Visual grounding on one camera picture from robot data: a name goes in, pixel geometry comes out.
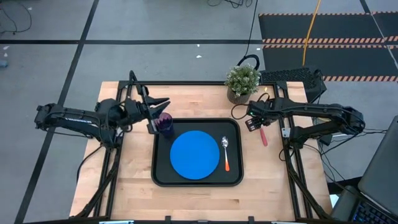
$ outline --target black tray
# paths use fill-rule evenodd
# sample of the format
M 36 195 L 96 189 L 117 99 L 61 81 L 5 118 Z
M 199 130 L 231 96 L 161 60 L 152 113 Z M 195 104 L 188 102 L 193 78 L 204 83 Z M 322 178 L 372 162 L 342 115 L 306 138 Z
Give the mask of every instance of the black tray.
M 243 179 L 243 158 L 239 125 L 229 118 L 174 118 L 174 137 L 166 139 L 158 134 L 154 140 L 152 156 L 152 180 L 161 187 L 226 187 L 235 186 Z M 172 167 L 170 150 L 173 142 L 187 131 L 204 131 L 212 136 L 220 150 L 220 162 L 208 177 L 189 180 L 180 176 Z M 229 172 L 225 171 L 224 148 L 221 138 L 226 136 Z

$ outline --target laptop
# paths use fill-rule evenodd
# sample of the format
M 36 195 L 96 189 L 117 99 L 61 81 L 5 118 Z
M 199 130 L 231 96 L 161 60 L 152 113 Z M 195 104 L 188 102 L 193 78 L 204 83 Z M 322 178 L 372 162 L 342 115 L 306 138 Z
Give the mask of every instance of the laptop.
M 355 187 L 347 186 L 332 211 L 341 221 L 398 224 L 398 116 Z

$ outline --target plant pot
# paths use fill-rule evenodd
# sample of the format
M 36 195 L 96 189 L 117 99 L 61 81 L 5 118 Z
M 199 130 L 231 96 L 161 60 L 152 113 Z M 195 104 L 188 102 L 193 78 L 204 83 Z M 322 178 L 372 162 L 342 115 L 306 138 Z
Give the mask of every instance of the plant pot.
M 247 102 L 250 98 L 249 94 L 237 96 L 231 88 L 228 88 L 228 91 L 226 92 L 226 96 L 228 97 L 228 99 L 231 103 L 236 104 L 236 105 L 243 104 L 243 103 Z

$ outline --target keyboard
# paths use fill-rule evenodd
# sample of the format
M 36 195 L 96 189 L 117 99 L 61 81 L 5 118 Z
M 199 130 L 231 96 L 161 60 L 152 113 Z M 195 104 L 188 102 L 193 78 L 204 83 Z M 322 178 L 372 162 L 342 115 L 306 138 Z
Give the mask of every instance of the keyboard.
M 353 222 L 370 223 L 370 224 L 398 224 L 385 212 L 374 208 L 366 202 L 359 202 L 353 214 Z

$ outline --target potted plant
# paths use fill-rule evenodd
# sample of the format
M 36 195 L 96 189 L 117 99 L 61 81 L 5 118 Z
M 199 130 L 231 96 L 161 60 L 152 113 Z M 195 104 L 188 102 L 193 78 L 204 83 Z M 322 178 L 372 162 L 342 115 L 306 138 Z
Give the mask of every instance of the potted plant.
M 235 66 L 227 73 L 225 85 L 228 86 L 227 97 L 231 103 L 242 104 L 250 95 L 258 91 L 260 73 L 251 65 Z

